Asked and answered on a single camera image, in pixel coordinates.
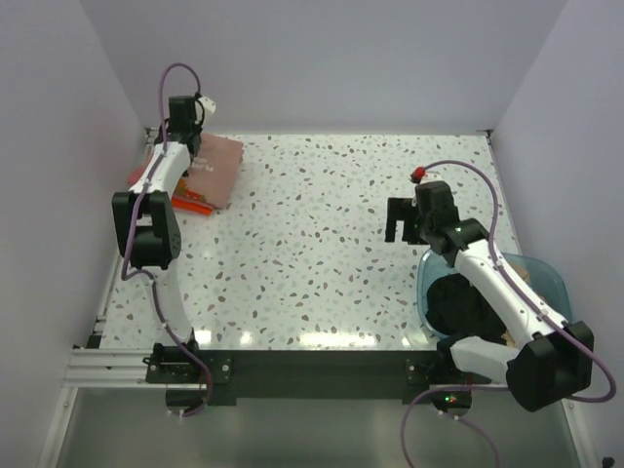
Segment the dusty pink printed t-shirt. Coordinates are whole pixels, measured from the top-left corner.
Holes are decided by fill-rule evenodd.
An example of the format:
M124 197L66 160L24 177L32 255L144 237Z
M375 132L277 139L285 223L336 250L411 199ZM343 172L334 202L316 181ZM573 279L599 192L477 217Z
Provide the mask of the dusty pink printed t-shirt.
M238 178L243 154L242 141L202 134L198 154L179 180L175 196L212 209L225 208Z

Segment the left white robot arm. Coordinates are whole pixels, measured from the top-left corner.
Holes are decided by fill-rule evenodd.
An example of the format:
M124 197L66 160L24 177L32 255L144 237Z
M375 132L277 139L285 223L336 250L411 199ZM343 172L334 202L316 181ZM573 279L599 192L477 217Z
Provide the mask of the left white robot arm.
M177 280L182 239L173 195L201 145L205 118L200 94L170 97L169 117L159 129L137 181L116 192L111 205L117 244L123 257L121 279L146 285L159 328L156 343L185 345L194 331L184 311Z

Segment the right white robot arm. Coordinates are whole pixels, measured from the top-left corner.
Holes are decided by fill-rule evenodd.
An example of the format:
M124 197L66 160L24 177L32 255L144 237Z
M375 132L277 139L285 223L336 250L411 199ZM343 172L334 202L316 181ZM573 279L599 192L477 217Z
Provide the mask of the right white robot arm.
M537 411L589 387L594 335L571 323L516 273L484 226L463 219L443 181L416 185L411 198L387 201L385 240L427 245L482 295L501 320L513 346L462 333L444 343L434 360L436 375L457 382L467 372L503 383L525 410Z

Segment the folded salmon pink t-shirt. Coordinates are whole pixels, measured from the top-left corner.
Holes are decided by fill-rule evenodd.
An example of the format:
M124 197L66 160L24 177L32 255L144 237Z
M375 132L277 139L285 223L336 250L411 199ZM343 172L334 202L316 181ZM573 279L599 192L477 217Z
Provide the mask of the folded salmon pink t-shirt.
M145 184L145 177L144 177L145 170L146 170L146 167L141 166L131 172L131 174L128 177L128 185L129 185L130 192L139 194L142 191L143 186Z

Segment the folded orange t-shirt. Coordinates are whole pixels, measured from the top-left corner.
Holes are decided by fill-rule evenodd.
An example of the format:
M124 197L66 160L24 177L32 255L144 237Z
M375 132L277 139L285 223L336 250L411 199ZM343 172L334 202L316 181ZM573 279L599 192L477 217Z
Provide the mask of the folded orange t-shirt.
M181 179L175 188L172 204L176 209L199 215L210 215L214 210L214 207L206 202L202 194L188 187L184 179Z

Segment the black t-shirt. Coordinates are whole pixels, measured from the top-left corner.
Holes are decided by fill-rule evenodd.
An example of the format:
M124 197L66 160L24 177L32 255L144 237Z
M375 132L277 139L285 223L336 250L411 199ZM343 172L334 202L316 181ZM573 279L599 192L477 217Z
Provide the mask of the black t-shirt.
M506 326L483 295L460 274L436 280L427 291L429 324L444 335L463 333L502 344Z

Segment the beige t-shirt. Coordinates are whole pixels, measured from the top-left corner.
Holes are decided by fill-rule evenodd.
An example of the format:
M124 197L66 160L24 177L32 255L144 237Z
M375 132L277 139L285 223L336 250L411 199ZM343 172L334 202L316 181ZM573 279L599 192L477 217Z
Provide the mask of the beige t-shirt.
M521 348L526 336L530 312L521 293L524 293L528 287L529 275L523 266L511 261L503 265L500 277L505 285L505 296L512 300L512 304L506 305L505 312L500 314L506 327L503 339L508 346Z

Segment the translucent blue plastic bin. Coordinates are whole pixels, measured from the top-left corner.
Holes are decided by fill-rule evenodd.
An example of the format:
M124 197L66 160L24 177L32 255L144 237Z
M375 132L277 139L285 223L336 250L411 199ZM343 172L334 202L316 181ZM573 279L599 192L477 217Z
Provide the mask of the translucent blue plastic bin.
M523 266L529 279L527 284L551 307L563 315L567 320L572 318L566 286L559 273L549 264L536 258L505 253L503 255L508 262ZM449 267L446 261L438 254L427 251L418 265L417 275L417 310L419 318L429 331L440 339L448 337L436 331L425 317L427 311L427 291L439 278L448 275L459 274Z

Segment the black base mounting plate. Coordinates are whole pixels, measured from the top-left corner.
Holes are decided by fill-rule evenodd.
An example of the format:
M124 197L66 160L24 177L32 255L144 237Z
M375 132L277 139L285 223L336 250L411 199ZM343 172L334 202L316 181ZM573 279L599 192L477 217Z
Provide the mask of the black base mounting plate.
M486 383L453 369L436 351L195 350L156 345L143 359L148 384L167 386L169 408L240 399L400 400L434 385Z

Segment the aluminium front rail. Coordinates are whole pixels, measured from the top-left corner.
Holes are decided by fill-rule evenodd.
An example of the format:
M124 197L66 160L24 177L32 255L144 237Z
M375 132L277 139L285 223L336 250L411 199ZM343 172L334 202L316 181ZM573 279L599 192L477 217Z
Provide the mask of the aluminium front rail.
M585 385L584 358L558 334L522 349L469 336L435 350L216 350L192 342L151 351L75 349L63 378L74 388L210 384L244 398L389 398L438 385L492 383L558 400Z

